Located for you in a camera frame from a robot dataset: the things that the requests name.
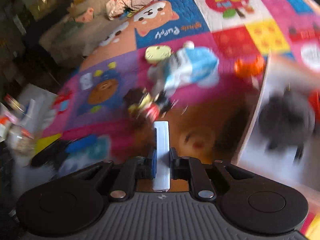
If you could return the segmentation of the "white rectangular block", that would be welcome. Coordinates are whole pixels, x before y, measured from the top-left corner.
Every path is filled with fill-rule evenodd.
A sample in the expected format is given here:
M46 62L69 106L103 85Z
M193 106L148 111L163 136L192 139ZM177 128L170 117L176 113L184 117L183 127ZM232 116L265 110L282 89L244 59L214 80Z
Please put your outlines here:
M156 173L152 189L155 192L167 192L170 189L169 123L156 121L153 127L156 142Z

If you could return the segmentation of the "blue tissue pack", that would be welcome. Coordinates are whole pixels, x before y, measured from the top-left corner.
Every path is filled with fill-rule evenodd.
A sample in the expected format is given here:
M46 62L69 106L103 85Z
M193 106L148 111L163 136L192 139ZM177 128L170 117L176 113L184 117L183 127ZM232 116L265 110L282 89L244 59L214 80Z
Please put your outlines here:
M196 84L200 88L214 87L219 83L219 59L207 47L181 48L169 58L148 70L153 82L151 94L165 91L172 96L177 89Z

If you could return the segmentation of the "black plush toy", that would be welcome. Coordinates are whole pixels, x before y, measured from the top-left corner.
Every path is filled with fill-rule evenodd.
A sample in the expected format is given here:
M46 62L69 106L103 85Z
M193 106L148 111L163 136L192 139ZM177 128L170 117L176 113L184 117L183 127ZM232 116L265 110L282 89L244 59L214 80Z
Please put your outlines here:
M305 96L286 90L269 97L259 113L258 126L267 139L268 152L295 147L294 161L299 162L315 129L315 113Z

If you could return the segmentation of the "red figurine toy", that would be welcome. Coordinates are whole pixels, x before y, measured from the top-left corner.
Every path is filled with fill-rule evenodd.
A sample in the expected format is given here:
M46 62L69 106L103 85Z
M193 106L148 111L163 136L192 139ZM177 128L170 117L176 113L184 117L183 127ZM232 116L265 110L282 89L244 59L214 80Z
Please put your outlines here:
M316 122L320 121L320 101L319 101L319 90L314 90L310 93L308 101L312 106L312 109L315 113Z

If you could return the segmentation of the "white cardboard box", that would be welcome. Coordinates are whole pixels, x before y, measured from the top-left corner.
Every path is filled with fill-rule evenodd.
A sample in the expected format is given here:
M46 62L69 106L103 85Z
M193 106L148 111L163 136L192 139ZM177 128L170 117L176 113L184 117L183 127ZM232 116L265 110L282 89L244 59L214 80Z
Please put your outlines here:
M232 163L297 189L319 208L319 124L308 102L314 90L319 73L270 55Z

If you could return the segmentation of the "colourful cartoon play mat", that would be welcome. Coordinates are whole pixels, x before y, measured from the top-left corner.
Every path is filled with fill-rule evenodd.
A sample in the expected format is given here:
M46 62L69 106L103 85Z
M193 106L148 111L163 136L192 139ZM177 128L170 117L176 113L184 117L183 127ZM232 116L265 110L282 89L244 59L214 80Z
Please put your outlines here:
M304 239L297 174L319 120L319 5L154 0L53 102L57 178L18 201L26 239Z

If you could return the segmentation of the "pink crumpled cloth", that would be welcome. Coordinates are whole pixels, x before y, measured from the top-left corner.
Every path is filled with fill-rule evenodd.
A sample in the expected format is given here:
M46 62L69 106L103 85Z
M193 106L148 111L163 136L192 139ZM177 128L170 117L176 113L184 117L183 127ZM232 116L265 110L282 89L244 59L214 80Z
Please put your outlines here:
M112 21L122 15L127 9L139 11L152 1L153 0L109 0L106 3L106 16Z

